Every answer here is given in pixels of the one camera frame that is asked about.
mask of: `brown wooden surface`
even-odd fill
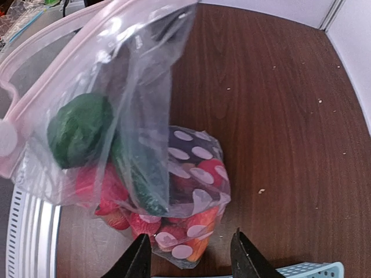
[[[153,275],[230,274],[230,240],[241,227],[276,267],[341,261],[347,277],[369,277],[371,139],[323,32],[200,5],[174,69],[172,124],[220,140],[232,202],[195,269],[154,256]],[[95,277],[89,264],[104,272],[127,244],[105,228],[94,231],[101,242],[93,242],[105,248],[94,261],[97,251],[84,235],[93,229],[79,218],[75,208],[63,210],[59,277]]]

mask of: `wood grain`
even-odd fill
[[[347,277],[368,277],[371,139],[323,32],[200,5],[173,83],[171,124],[220,140],[232,202],[195,269],[153,256],[153,275],[230,274],[230,240],[241,227],[276,267],[341,261]],[[86,274],[88,251],[71,247],[79,242],[73,217],[63,211],[59,277],[93,277]],[[80,237],[87,230],[80,227]],[[118,237],[107,240],[124,246]],[[113,264],[105,256],[112,255],[101,253],[104,269]]]

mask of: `white partition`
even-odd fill
[[[201,0],[201,2],[254,10],[319,28],[334,0]]]
[[[371,0],[346,0],[328,37],[348,72],[371,133]]]

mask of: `white round knob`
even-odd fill
[[[5,120],[0,120],[0,157],[10,155],[17,146],[17,140],[17,130],[14,126]]]

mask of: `green vegetable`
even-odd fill
[[[145,209],[147,213],[154,216],[163,216],[168,212],[168,209],[163,205],[161,198],[150,190],[149,185],[152,182],[161,182],[161,177],[158,174],[158,169],[147,169],[148,173],[151,173],[151,180],[145,177],[141,172],[140,159],[151,159],[154,158],[153,151],[145,146],[143,146],[144,155],[140,158],[131,159],[128,163],[130,165],[130,173],[133,181],[133,190],[135,197],[137,198],[141,208]],[[112,146],[111,146],[111,159],[116,167],[116,171],[125,184],[124,176],[126,175],[126,167],[123,158],[129,158],[129,155],[125,152],[121,139],[119,136],[115,136]],[[157,163],[145,163],[147,166],[149,164],[157,165]]]
[[[62,169],[81,167],[99,157],[104,137],[113,119],[107,97],[82,94],[50,121],[48,143]]]

